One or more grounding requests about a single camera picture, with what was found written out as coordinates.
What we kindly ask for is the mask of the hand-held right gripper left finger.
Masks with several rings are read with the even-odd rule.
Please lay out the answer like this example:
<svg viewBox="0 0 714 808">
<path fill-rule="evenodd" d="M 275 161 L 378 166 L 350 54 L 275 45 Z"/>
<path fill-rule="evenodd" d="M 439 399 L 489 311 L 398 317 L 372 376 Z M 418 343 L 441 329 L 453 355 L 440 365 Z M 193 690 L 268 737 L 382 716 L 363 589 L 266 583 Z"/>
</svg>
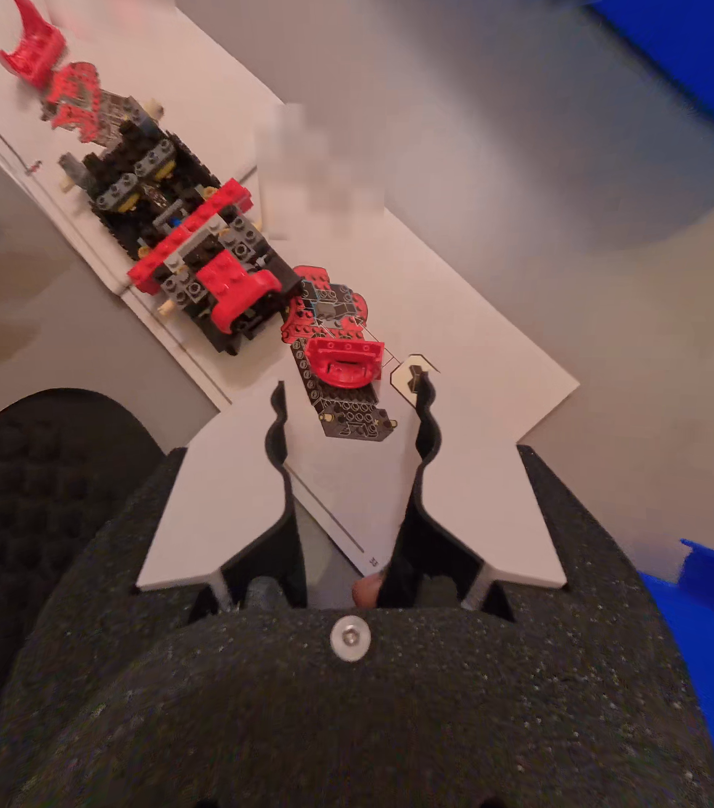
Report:
<svg viewBox="0 0 714 808">
<path fill-rule="evenodd" d="M 190 439 L 139 589 L 210 582 L 290 513 L 286 421 L 284 384 L 268 379 Z"/>
</svg>

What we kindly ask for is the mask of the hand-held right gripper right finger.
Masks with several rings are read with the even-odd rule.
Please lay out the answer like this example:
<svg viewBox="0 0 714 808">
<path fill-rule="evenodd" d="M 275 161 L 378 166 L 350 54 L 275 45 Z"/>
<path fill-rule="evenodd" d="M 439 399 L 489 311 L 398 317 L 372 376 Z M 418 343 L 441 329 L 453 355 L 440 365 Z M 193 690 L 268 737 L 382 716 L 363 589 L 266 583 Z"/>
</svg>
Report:
<svg viewBox="0 0 714 808">
<path fill-rule="evenodd" d="M 567 575 L 504 399 L 430 369 L 410 369 L 406 386 L 420 419 L 423 515 L 496 580 L 563 588 Z"/>
</svg>

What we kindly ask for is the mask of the red curved lego piece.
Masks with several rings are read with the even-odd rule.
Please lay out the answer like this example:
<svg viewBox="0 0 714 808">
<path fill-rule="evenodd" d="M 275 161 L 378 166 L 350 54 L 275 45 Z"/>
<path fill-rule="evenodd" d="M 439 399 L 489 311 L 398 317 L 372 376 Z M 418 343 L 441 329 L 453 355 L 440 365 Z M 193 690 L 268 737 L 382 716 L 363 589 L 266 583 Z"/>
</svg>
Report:
<svg viewBox="0 0 714 808">
<path fill-rule="evenodd" d="M 385 344 L 352 338 L 310 338 L 304 355 L 311 371 L 326 385 L 362 389 L 381 378 Z"/>
</svg>

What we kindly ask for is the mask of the black red lego car model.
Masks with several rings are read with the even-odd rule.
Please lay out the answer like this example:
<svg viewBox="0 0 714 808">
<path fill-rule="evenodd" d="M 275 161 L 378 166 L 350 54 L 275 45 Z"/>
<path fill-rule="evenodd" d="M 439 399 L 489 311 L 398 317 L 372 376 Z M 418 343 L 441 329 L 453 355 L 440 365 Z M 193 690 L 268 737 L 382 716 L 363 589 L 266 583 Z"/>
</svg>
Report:
<svg viewBox="0 0 714 808">
<path fill-rule="evenodd" d="M 302 278 L 247 217 L 246 188 L 221 183 L 136 99 L 100 98 L 104 150 L 63 154 L 59 166 L 134 260 L 132 286 L 164 295 L 218 352 L 235 356 L 300 293 Z"/>
</svg>

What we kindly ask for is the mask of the red lego windscreen piece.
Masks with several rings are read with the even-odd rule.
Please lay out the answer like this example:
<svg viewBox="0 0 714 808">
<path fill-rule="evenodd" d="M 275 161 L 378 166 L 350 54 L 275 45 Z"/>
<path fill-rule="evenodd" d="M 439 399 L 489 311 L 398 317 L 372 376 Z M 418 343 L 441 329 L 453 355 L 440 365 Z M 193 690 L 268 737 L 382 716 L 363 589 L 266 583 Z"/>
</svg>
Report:
<svg viewBox="0 0 714 808">
<path fill-rule="evenodd" d="M 21 38 L 12 53 L 0 49 L 0 64 L 10 73 L 45 91 L 53 69 L 66 48 L 63 33 L 49 23 L 31 1 L 16 1 L 21 17 Z"/>
</svg>

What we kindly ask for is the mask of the person's right hand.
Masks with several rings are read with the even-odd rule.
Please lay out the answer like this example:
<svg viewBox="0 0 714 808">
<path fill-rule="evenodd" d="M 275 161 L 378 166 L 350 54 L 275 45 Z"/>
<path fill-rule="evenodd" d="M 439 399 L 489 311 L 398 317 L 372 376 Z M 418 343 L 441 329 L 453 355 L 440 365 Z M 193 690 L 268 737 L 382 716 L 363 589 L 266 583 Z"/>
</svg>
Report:
<svg viewBox="0 0 714 808">
<path fill-rule="evenodd" d="M 353 604 L 358 610 L 374 609 L 377 606 L 385 570 L 362 577 L 351 589 Z"/>
</svg>

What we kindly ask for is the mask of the white instruction booklet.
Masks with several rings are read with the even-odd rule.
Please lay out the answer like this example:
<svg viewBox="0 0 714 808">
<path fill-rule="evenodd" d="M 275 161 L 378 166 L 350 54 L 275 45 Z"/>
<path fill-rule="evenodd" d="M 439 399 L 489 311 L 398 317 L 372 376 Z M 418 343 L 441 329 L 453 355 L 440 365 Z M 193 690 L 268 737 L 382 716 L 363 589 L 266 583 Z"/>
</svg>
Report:
<svg viewBox="0 0 714 808">
<path fill-rule="evenodd" d="M 19 26 L 19 13 L 0 2 L 0 41 L 8 42 Z M 221 412 L 261 381 L 284 382 L 286 468 L 293 494 L 360 572 L 370 574 L 389 562 L 421 460 L 414 447 L 420 421 L 405 385 L 416 359 L 472 390 L 498 393 L 512 412 L 518 440 L 577 388 L 564 369 L 389 211 L 360 213 L 342 234 L 332 219 L 309 212 L 304 197 L 290 195 L 290 236 L 279 241 L 279 253 L 293 264 L 323 267 L 363 293 L 368 334 L 386 346 L 377 383 L 380 407 L 398 422 L 394 435 L 375 448 L 325 437 L 302 393 L 290 349 L 280 346 L 277 322 L 239 358 L 224 357 L 185 315 L 161 317 L 158 300 L 127 284 L 129 258 L 75 191 L 59 189 L 56 158 L 68 137 L 45 134 L 32 120 L 30 103 L 19 80 L 0 68 L 4 169 Z"/>
</svg>

